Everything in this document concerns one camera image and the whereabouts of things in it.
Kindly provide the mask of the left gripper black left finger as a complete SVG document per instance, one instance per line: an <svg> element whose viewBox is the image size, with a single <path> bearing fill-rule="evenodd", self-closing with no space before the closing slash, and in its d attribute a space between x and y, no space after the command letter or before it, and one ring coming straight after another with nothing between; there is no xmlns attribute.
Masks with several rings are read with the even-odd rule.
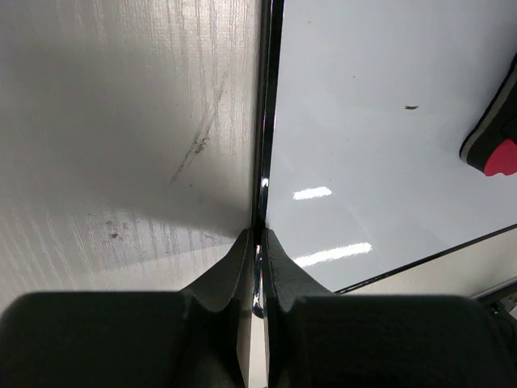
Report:
<svg viewBox="0 0 517 388"><path fill-rule="evenodd" d="M4 387L244 387L254 246L179 291L38 292L1 317Z"/></svg>

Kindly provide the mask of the red and black whiteboard eraser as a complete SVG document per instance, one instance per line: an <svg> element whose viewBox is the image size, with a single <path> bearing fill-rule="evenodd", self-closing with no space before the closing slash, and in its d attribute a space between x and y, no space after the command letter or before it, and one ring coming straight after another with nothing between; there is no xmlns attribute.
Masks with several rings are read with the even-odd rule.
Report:
<svg viewBox="0 0 517 388"><path fill-rule="evenodd" d="M460 159L486 176L516 173L516 60L476 126L464 139Z"/></svg>

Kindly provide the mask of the white whiteboard with black rim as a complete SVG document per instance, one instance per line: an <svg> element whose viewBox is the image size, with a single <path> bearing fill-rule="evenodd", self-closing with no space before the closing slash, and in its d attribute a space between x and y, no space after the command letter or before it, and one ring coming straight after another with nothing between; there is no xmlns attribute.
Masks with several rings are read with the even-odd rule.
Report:
<svg viewBox="0 0 517 388"><path fill-rule="evenodd" d="M265 1L254 219L338 295L516 279L516 173L460 159L516 60L513 1Z"/></svg>

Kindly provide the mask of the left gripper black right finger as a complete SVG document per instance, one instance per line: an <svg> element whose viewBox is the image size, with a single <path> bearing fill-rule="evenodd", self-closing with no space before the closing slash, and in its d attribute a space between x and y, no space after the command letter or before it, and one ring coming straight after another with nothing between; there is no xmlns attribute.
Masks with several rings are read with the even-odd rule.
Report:
<svg viewBox="0 0 517 388"><path fill-rule="evenodd" d="M479 302L332 293L262 235L271 387L513 387L516 365Z"/></svg>

